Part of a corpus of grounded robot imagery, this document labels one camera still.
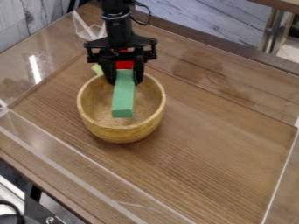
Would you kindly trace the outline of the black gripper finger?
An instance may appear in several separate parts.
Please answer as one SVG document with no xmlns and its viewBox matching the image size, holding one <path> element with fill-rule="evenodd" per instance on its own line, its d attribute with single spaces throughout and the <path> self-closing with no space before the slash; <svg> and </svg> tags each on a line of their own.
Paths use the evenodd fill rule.
<svg viewBox="0 0 299 224">
<path fill-rule="evenodd" d="M 139 85 L 144 79 L 144 57 L 142 55 L 135 57 L 135 66 L 134 66 L 134 78 L 135 84 Z"/>
<path fill-rule="evenodd" d="M 107 58 L 100 58 L 98 63 L 102 67 L 107 82 L 114 85 L 116 83 L 118 78 L 118 69 L 115 61 Z"/>
</svg>

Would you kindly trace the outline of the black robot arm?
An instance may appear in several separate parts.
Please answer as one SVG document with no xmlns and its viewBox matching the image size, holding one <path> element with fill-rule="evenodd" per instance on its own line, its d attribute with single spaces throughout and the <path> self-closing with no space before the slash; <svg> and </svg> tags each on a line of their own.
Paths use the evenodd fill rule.
<svg viewBox="0 0 299 224">
<path fill-rule="evenodd" d="M 138 21 L 131 13 L 135 5 L 147 6 L 136 0 L 99 0 L 99 4 L 107 36 L 84 44 L 87 61 L 102 66 L 107 82 L 112 85 L 118 79 L 118 62 L 132 61 L 134 82 L 138 85 L 144 80 L 146 62 L 158 59 L 158 39 L 138 35 L 132 27 L 132 22 L 148 25 Z"/>
</svg>

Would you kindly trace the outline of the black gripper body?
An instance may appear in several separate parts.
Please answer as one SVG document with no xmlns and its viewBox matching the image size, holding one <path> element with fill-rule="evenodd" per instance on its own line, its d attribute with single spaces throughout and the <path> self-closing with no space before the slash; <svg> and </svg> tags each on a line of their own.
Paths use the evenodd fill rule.
<svg viewBox="0 0 299 224">
<path fill-rule="evenodd" d="M 130 61 L 142 56 L 144 62 L 158 58 L 155 38 L 134 32 L 131 18 L 104 20 L 106 37 L 84 44 L 88 63 L 102 60 Z"/>
</svg>

